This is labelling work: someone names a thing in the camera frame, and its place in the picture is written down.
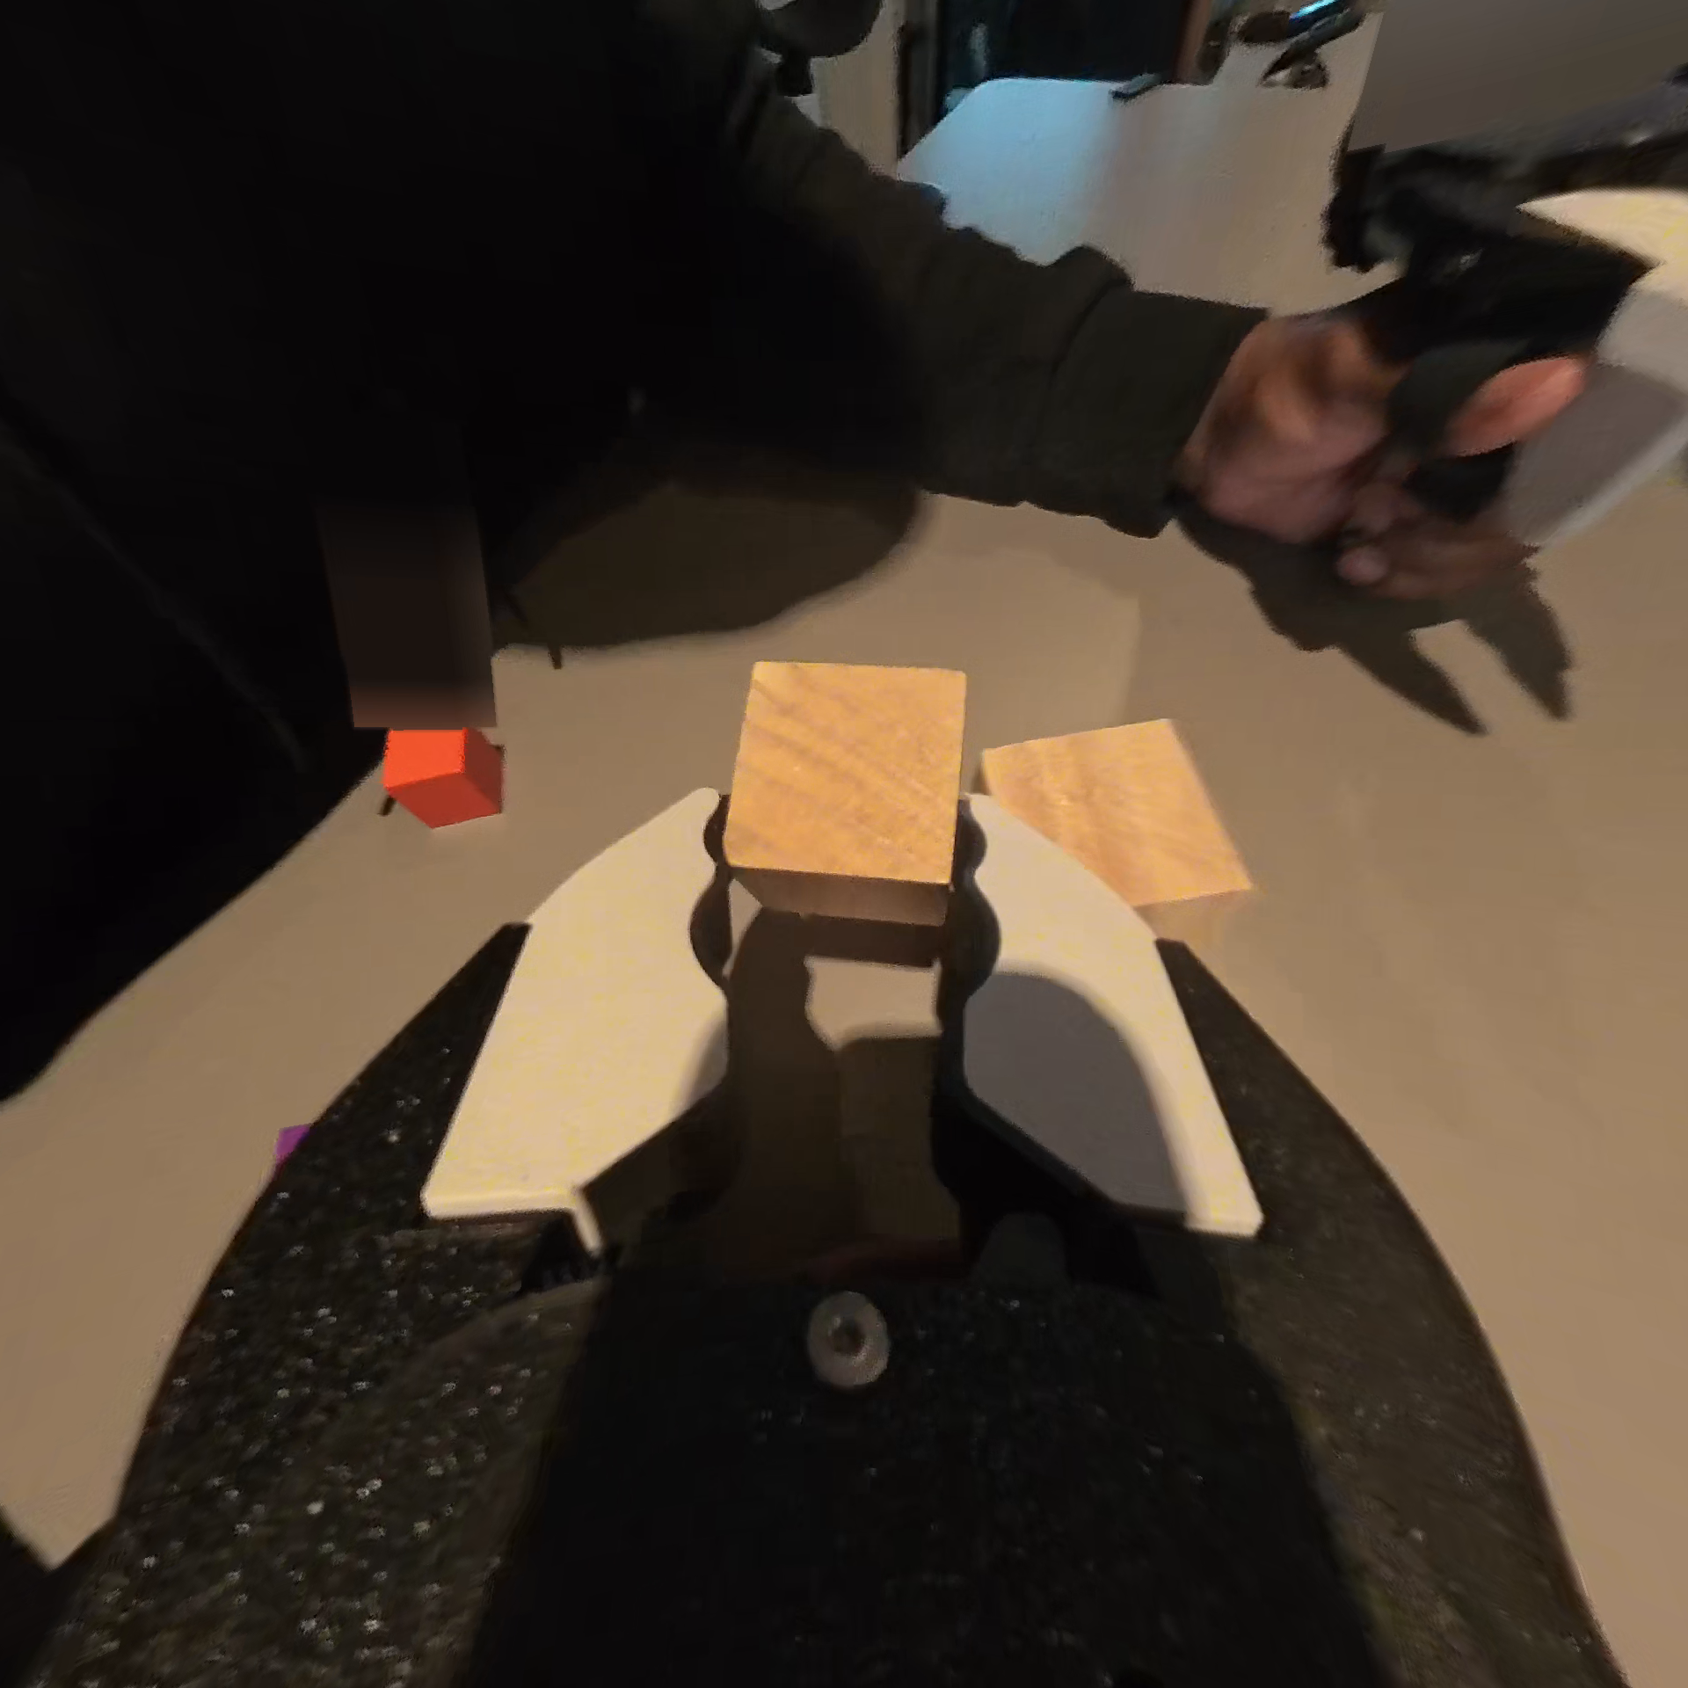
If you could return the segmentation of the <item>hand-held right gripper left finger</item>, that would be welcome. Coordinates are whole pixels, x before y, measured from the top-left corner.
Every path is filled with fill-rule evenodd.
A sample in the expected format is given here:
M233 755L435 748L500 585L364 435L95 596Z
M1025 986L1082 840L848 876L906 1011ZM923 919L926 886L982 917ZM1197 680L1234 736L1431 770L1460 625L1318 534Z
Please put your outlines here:
M717 1090L727 999L691 924L721 804L686 794L533 910L423 1187L431 1220L565 1213L601 1254L588 1187Z

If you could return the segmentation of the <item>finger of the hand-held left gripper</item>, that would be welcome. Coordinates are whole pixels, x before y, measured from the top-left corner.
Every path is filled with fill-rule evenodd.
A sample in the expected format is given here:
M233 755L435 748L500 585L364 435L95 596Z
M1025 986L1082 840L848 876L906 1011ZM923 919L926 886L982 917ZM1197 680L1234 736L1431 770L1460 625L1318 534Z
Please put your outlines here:
M1502 522L1546 551L1662 472L1685 440L1686 288L1640 280L1602 331L1576 401L1517 447Z
M1632 253L1651 266L1686 266L1686 191L1591 187L1523 203L1534 218Z

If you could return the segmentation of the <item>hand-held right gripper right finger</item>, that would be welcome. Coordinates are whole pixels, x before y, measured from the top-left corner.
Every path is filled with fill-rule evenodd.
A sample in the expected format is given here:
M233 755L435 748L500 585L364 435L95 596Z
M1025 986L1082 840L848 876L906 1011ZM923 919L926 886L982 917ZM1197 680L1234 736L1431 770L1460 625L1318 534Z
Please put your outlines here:
M939 1017L960 1100L1070 1187L1210 1237L1260 1233L1154 931L987 794L958 811Z

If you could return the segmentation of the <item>large wooden cube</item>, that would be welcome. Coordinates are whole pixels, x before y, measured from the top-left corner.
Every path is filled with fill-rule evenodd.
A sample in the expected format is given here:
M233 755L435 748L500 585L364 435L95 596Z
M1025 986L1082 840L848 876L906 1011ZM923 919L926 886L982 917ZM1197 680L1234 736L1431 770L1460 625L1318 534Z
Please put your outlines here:
M1246 898L1253 877L1169 719L982 751L979 787L1135 910Z

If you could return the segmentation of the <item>red cube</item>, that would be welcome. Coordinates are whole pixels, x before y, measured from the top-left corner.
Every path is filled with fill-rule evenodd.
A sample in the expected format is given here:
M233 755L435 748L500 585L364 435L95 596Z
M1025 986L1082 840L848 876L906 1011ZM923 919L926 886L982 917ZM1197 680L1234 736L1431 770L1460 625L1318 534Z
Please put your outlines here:
M381 786L431 829L497 816L504 807L503 748L479 728L389 730Z

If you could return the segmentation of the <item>medium wooden cube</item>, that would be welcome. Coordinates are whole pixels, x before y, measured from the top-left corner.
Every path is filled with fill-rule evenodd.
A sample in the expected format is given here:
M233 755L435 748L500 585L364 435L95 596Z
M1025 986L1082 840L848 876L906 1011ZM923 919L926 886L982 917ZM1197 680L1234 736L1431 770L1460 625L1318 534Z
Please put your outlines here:
M753 662L723 824L734 879L776 915L942 927L964 698L949 667Z

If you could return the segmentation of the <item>person's left hand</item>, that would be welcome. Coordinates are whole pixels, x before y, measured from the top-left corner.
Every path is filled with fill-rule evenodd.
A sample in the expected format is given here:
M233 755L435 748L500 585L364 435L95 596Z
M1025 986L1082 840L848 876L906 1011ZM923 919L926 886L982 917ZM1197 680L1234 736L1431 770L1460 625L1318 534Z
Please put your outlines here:
M1201 514L1266 540L1328 546L1346 585L1429 601L1530 571L1494 517L1454 520L1407 489L1386 453L1386 361L1352 311L1273 317L1230 360L1181 447L1174 486Z

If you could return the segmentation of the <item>person's black jacket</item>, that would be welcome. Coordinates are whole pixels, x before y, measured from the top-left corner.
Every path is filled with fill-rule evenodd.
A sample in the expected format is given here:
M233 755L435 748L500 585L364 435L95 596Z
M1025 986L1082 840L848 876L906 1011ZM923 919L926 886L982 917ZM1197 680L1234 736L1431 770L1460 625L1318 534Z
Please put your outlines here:
M498 552L641 399L914 429L757 3L5 3L5 1099L371 767Z

